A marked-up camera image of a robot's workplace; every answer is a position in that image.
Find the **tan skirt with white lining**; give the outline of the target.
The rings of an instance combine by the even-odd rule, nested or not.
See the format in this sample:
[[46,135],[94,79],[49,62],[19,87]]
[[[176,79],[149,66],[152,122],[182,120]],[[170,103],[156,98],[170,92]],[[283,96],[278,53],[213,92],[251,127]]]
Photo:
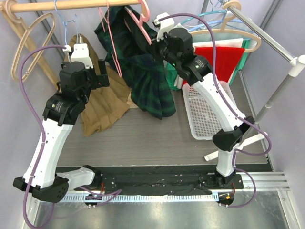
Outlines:
[[81,113],[83,135],[91,136],[111,126],[127,112],[130,88],[123,78],[106,64],[110,86],[91,91],[89,101]]

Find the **dark green plaid garment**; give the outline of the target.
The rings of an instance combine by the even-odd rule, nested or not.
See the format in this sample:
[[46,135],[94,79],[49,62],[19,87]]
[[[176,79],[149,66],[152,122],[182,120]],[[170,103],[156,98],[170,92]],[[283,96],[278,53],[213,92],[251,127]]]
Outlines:
[[[106,23],[95,29],[98,40],[106,50],[106,61],[116,68],[112,59],[112,44]],[[132,101],[143,111],[162,119],[175,114],[176,108],[167,83],[164,64],[156,61],[150,53],[150,46],[124,6],[110,7],[110,27],[122,77],[131,89]]]

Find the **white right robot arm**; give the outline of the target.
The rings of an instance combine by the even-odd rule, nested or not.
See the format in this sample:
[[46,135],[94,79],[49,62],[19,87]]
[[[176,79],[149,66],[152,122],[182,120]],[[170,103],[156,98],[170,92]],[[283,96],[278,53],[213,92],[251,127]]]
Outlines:
[[174,66],[178,75],[204,98],[217,116],[221,130],[212,137],[218,148],[215,182],[218,187],[227,188],[236,174],[234,151],[254,119],[246,117],[228,97],[215,75],[215,63],[195,54],[193,37],[187,29],[160,29],[151,48],[154,57]]

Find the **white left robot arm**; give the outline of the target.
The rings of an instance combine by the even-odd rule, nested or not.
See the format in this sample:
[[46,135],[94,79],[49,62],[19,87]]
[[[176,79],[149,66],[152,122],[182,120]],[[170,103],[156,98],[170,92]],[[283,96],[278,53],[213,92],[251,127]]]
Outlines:
[[29,192],[34,198],[50,203],[58,203],[70,190],[83,186],[97,190],[101,186],[101,172],[92,166],[84,165],[64,173],[57,173],[56,166],[91,91],[110,85],[104,60],[98,60],[100,74],[81,62],[63,62],[61,67],[58,90],[47,100],[42,115],[45,133],[39,139],[44,144],[42,155],[38,157],[41,147],[37,146],[28,170],[13,182],[13,186],[21,191],[30,184]]

